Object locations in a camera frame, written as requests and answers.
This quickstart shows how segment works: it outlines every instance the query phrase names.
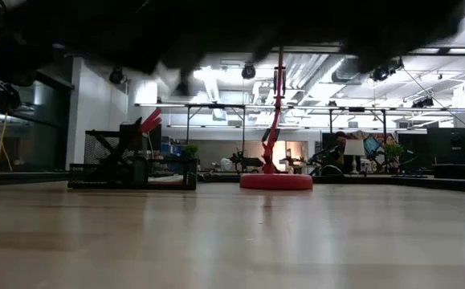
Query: wooden floor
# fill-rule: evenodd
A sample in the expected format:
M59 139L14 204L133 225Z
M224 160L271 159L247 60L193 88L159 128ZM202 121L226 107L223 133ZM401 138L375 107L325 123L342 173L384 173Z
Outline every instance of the wooden floor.
M0 288L465 288L465 193L0 187Z

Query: red pole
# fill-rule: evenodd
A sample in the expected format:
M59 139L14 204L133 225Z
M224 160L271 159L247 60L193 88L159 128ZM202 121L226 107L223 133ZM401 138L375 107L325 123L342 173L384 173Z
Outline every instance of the red pole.
M282 78L283 78L283 47L279 48L279 66L277 67L277 82L276 82L276 97L275 97L275 117L271 124L270 135L267 138L267 143L263 144L264 154L263 159L265 165L264 173L275 173L275 164L273 164L273 146L275 146L275 130L279 125L280 105L282 104Z

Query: green plant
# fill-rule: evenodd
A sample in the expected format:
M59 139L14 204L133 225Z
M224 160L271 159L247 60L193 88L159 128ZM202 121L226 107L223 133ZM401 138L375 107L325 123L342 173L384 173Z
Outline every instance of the green plant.
M182 156L188 158L195 158L198 153L198 146L194 144L188 144L182 148Z
M397 157L404 153L404 149L399 144L386 144L384 145L384 152L390 160L395 161Z

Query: potted plant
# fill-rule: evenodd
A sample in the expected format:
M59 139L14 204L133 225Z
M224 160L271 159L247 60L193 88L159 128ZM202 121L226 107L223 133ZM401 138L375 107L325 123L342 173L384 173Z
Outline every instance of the potted plant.
M196 158L198 153L198 146L194 144L185 145L182 148L182 156L186 158Z
M385 156L387 157L387 165L390 173L398 173L398 158L405 152L400 144L385 144Z

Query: red circular base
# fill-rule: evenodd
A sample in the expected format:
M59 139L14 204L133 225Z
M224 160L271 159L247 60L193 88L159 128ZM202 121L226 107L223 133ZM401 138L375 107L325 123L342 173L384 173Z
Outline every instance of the red circular base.
M245 189L312 189L312 177L296 174L245 173L239 182Z

